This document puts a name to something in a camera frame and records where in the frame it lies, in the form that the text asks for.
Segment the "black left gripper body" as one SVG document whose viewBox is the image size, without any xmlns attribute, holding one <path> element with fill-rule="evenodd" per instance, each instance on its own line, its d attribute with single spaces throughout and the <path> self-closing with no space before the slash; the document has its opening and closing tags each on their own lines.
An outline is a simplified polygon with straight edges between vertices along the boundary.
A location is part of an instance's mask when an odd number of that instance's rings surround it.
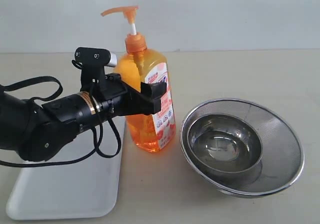
<svg viewBox="0 0 320 224">
<path fill-rule="evenodd" d="M 121 80 L 120 74 L 101 74 L 95 84 L 95 99 L 103 117 L 139 114 L 138 91 Z"/>
</svg>

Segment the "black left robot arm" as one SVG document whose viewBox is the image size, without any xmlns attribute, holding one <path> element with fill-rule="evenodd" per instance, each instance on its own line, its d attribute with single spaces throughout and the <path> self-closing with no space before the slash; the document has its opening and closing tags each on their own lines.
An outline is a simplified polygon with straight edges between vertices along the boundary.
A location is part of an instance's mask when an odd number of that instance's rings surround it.
<svg viewBox="0 0 320 224">
<path fill-rule="evenodd" d="M 164 82 L 141 83 L 136 90 L 125 83 L 119 74 L 107 74 L 92 80 L 81 91 L 61 97 L 59 87 L 51 96 L 18 99 L 12 91 L 31 85 L 57 82 L 52 76 L 40 76 L 0 88 L 0 146 L 12 150 L 24 160 L 25 167 L 54 166 L 52 158 L 79 134 L 93 133 L 92 154 L 111 158 L 100 150 L 103 124 L 107 122 L 121 149 L 121 137 L 113 118 L 136 114 L 151 115 L 161 110 L 161 98 L 167 90 Z"/>
</svg>

